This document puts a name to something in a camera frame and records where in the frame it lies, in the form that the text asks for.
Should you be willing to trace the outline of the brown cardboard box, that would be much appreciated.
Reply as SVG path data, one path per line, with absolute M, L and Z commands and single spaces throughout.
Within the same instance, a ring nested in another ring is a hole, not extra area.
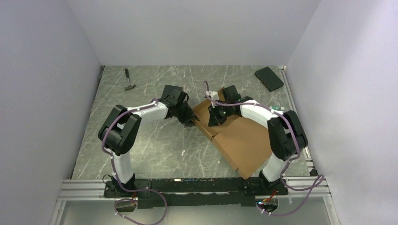
M 272 154 L 268 130 L 251 119 L 236 115 L 228 117 L 220 126 L 209 127 L 210 105 L 211 102 L 205 99 L 193 108 L 199 118 L 194 123 L 223 155 L 230 168 L 246 180 L 261 170 Z

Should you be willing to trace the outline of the green white glue stick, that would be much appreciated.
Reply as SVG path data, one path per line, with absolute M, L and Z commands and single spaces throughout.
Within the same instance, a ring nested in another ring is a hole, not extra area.
M 270 108 L 273 109 L 273 110 L 278 110 L 278 111 L 284 111 L 285 110 L 285 107 L 283 107 L 283 106 L 271 106 Z

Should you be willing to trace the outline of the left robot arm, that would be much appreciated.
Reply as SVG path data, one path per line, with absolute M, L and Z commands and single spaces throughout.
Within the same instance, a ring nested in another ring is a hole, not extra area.
M 182 87 L 165 85 L 161 98 L 149 104 L 126 108 L 116 105 L 99 130 L 102 151 L 110 156 L 116 180 L 116 191 L 128 197 L 135 190 L 129 151 L 133 147 L 141 125 L 175 117 L 185 127 L 193 126 L 197 115 L 188 104 L 189 96 Z

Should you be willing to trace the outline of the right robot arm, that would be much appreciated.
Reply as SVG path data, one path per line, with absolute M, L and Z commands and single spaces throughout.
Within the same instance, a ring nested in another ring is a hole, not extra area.
M 271 109 L 252 97 L 242 97 L 231 85 L 224 88 L 224 100 L 210 91 L 207 81 L 203 82 L 205 97 L 211 101 L 209 106 L 209 127 L 220 126 L 227 118 L 236 115 L 257 122 L 268 130 L 271 157 L 259 173 L 259 190 L 269 195 L 282 182 L 282 175 L 290 162 L 299 158 L 301 151 L 308 146 L 308 139 L 297 114 L 290 110 L 281 112 Z

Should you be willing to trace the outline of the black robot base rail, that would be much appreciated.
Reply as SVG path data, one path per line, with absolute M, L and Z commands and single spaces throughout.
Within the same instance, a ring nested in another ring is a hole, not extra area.
M 275 181 L 250 177 L 134 179 L 119 186 L 112 178 L 105 183 L 105 198 L 135 199 L 139 209 L 176 206 L 240 205 L 254 207 L 262 197 L 288 195 L 287 188 Z

